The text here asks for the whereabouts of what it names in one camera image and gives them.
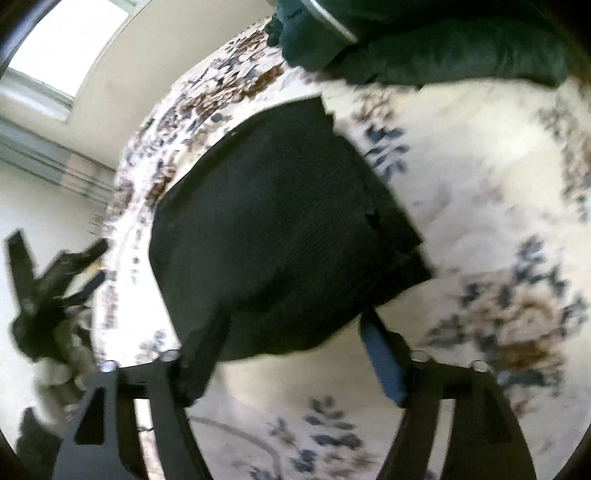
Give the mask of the white gloved left hand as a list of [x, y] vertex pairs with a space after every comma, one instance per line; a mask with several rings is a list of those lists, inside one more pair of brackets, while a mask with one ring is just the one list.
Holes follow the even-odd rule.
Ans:
[[74, 346], [63, 363], [42, 358], [33, 366], [33, 413], [49, 432], [63, 438], [83, 397], [89, 377], [97, 371], [90, 348]]

